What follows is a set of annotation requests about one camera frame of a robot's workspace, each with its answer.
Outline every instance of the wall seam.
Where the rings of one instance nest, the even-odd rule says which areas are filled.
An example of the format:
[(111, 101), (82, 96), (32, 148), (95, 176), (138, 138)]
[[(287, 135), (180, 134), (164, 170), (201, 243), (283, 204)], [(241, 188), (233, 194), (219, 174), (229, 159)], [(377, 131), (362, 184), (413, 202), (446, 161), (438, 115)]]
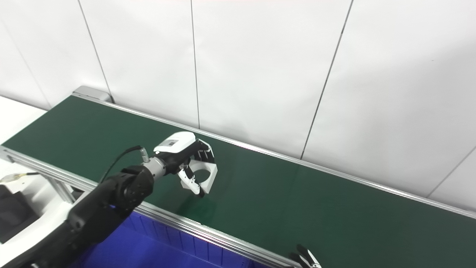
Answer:
[(192, 17), (192, 40), (193, 40), (193, 63), (195, 67), (195, 90), (197, 94), (197, 119), (198, 119), (198, 129), (200, 129), (200, 107), (198, 103), (198, 80), (197, 80), (197, 56), (195, 52), (195, 27), (193, 24), (193, 0), (190, 0), (190, 14)]
[(342, 39), (342, 35), (343, 35), (343, 33), (344, 33), (344, 29), (346, 28), (347, 19), (349, 18), (350, 10), (352, 9), (352, 4), (353, 4), (353, 3), (354, 3), (354, 0), (351, 0), (350, 5), (349, 5), (349, 9), (348, 9), (348, 11), (347, 11), (346, 19), (344, 20), (344, 25), (342, 26), (342, 30), (341, 30), (341, 32), (340, 32), (339, 40), (337, 41), (336, 50), (334, 51), (334, 56), (332, 57), (332, 60), (331, 60), (330, 66), (329, 66), (329, 71), (327, 72), (326, 80), (324, 81), (324, 86), (322, 87), (321, 96), (319, 97), (319, 101), (317, 102), (316, 111), (314, 112), (314, 117), (312, 118), (311, 126), (309, 127), (309, 132), (308, 132), (308, 134), (307, 134), (306, 141), (304, 142), (304, 147), (303, 147), (303, 149), (302, 149), (302, 153), (301, 153), (301, 157), (300, 157), (301, 160), (302, 160), (302, 158), (303, 158), (303, 156), (304, 156), (304, 151), (306, 150), (307, 142), (309, 141), (309, 136), (311, 135), (312, 126), (314, 125), (314, 121), (316, 120), (317, 111), (318, 111), (319, 106), (320, 106), (320, 104), (321, 104), (322, 96), (324, 95), (324, 90), (326, 89), (327, 80), (329, 79), (329, 75), (330, 75), (330, 72), (331, 72), (331, 70), (332, 70), (332, 65), (334, 65), (334, 60), (335, 60), (335, 58), (336, 58), (337, 51), (338, 51), (339, 45), (340, 45), (340, 41), (341, 41), (341, 39)]
[(13, 44), (15, 45), (15, 48), (17, 49), (18, 53), (20, 54), (20, 57), (21, 59), (23, 60), (23, 63), (25, 64), (25, 66), (27, 67), (28, 69), (28, 72), (30, 73), (31, 77), (33, 78), (33, 80), (35, 81), (35, 84), (36, 86), (38, 87), (38, 89), (40, 90), (41, 92), (41, 95), (43, 96), (43, 98), (45, 99), (46, 103), (50, 106), (50, 109), (53, 108), (53, 105), (51, 105), (50, 101), (48, 100), (48, 98), (46, 97), (46, 94), (45, 92), (43, 91), (43, 89), (41, 88), (40, 86), (40, 83), (38, 82), (38, 80), (36, 79), (35, 75), (33, 74), (33, 71), (31, 70), (30, 66), (28, 65), (25, 57), (23, 56), (23, 53), (21, 53), (21, 50), (20, 48), (18, 47), (17, 43), (15, 42), (13, 36), (11, 35), (10, 33), (10, 30), (8, 29), (7, 27), (7, 24), (3, 21), (3, 19), (0, 17), (0, 22), (2, 23), (3, 27), (5, 28), (5, 31), (7, 32), (8, 36), (10, 37), (11, 41), (13, 42)]
[(461, 161), (459, 161), (459, 163), (443, 178), (443, 180), (441, 180), (441, 181), (435, 186), (435, 188), (433, 188), (433, 190), (431, 190), (431, 192), (426, 196), (426, 198), (429, 198), (430, 195), (432, 195), (432, 193), (434, 193), (434, 192), (438, 189), (438, 187), (440, 187), (440, 185), (442, 185), (442, 184), (446, 181), (446, 179), (448, 179), (448, 178), (451, 176), (451, 174), (452, 174), (455, 170), (458, 169), (458, 167), (466, 160), (466, 158), (468, 158), (468, 157), (474, 152), (475, 149), (476, 149), (476, 146), (474, 146), (473, 149), (471, 149), (471, 151), (469, 151), (469, 153), (466, 154), (465, 157), (463, 157), (463, 159), (462, 159)]
[(92, 38), (91, 30), (89, 29), (89, 24), (88, 24), (88, 21), (86, 20), (86, 15), (84, 14), (83, 6), (81, 5), (80, 0), (78, 0), (78, 4), (79, 4), (79, 9), (81, 10), (81, 14), (83, 15), (84, 23), (86, 24), (86, 29), (88, 30), (89, 38), (91, 39), (92, 47), (94, 48), (96, 58), (98, 59), (99, 67), (101, 68), (102, 77), (104, 77), (104, 82), (106, 82), (106, 87), (108, 88), (109, 95), (111, 96), (111, 99), (112, 99), (112, 103), (115, 103), (114, 97), (112, 96), (111, 89), (109, 88), (109, 83), (106, 78), (106, 74), (104, 73), (104, 69), (102, 68), (102, 63), (101, 63), (101, 60), (99, 59), (98, 50), (96, 49), (96, 44), (94, 43), (94, 40)]

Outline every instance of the blue bin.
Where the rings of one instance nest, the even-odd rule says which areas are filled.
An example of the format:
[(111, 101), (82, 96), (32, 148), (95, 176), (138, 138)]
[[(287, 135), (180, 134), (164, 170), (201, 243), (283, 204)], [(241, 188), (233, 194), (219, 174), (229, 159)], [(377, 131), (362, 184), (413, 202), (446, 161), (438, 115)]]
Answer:
[(70, 268), (266, 268), (197, 237), (133, 213)]

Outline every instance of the cable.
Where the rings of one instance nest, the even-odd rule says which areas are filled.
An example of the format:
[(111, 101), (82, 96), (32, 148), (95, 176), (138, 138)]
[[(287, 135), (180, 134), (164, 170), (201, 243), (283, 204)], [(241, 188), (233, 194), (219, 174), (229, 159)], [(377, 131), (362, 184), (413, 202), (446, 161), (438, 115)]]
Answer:
[(125, 150), (120, 155), (118, 155), (116, 160), (114, 160), (114, 162), (112, 162), (112, 164), (109, 166), (109, 168), (106, 170), (106, 172), (104, 172), (104, 174), (102, 175), (101, 179), (99, 180), (99, 184), (101, 184), (104, 181), (104, 179), (108, 175), (109, 171), (111, 171), (112, 167), (119, 161), (119, 159), (121, 159), (123, 156), (125, 156), (126, 154), (128, 154), (130, 152), (137, 151), (137, 150), (140, 150), (142, 148), (143, 148), (142, 146), (137, 145), (137, 146), (134, 146), (134, 147), (131, 147), (131, 148)]
[(16, 181), (16, 180), (18, 180), (19, 178), (21, 178), (23, 176), (32, 176), (32, 175), (39, 175), (39, 173), (38, 172), (27, 172), (27, 173), (15, 173), (15, 174), (6, 175), (2, 179), (0, 179), (0, 183)]

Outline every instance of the green conveyor belt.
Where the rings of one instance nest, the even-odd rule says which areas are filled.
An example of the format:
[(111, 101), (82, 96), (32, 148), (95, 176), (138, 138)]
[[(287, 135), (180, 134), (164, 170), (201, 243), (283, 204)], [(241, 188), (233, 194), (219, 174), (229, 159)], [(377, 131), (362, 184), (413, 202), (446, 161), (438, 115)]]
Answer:
[[(98, 181), (124, 149), (181, 129), (71, 96), (3, 146)], [(202, 135), (218, 174), (199, 198), (169, 175), (146, 201), (282, 256), (308, 247), (324, 268), (474, 268), (476, 220)], [(141, 162), (132, 153), (121, 167)]]

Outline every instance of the conveyor belt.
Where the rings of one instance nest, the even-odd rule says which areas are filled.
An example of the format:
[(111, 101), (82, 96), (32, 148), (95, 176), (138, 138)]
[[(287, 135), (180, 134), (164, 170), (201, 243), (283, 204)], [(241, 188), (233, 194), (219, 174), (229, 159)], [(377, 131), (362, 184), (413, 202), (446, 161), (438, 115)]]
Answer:
[[(85, 96), (55, 106), (2, 154), (90, 190), (124, 149), (151, 152), (183, 129), (213, 148), (210, 194), (200, 199), (169, 175), (139, 212), (276, 267), (292, 264), (297, 243), (324, 268), (475, 267), (471, 213)], [(116, 171), (140, 162), (128, 155)]]

